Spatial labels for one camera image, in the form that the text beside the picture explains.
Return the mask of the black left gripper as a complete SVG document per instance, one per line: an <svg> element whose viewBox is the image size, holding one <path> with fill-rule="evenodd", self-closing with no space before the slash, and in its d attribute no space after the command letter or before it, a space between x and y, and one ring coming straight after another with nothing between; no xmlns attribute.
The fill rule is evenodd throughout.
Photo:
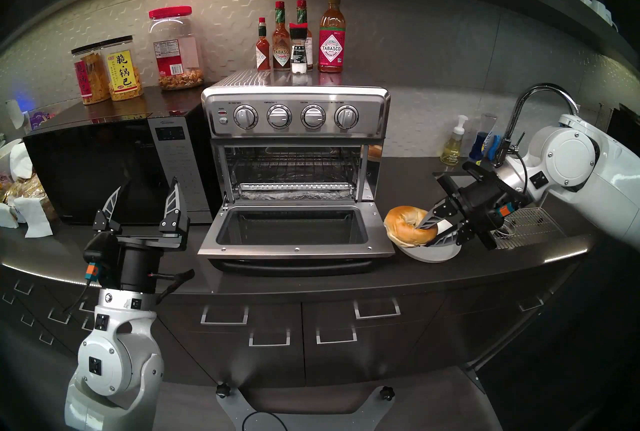
<svg viewBox="0 0 640 431"><path fill-rule="evenodd" d="M117 235L120 254L118 257L117 290L127 292L155 292L157 280L169 281L167 292L174 292L190 280L190 272L160 273L159 262L165 253L186 250L190 218L184 192L177 177L169 184L169 194L164 204L164 213L159 225L161 236L120 235L122 226L115 219L115 210L122 186L119 186L97 210L93 230Z"/></svg>

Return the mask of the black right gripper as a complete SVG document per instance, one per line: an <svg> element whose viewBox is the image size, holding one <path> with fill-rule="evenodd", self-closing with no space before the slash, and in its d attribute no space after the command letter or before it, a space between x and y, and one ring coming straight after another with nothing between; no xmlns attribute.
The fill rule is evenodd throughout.
<svg viewBox="0 0 640 431"><path fill-rule="evenodd" d="M438 177L447 197L425 214L417 230L440 232L424 247L461 247L477 237L486 249L496 249L492 232L503 227L506 217L524 208L526 194L511 188L495 174L476 174L475 182L459 187L452 177ZM455 225L456 214L461 220Z"/></svg>

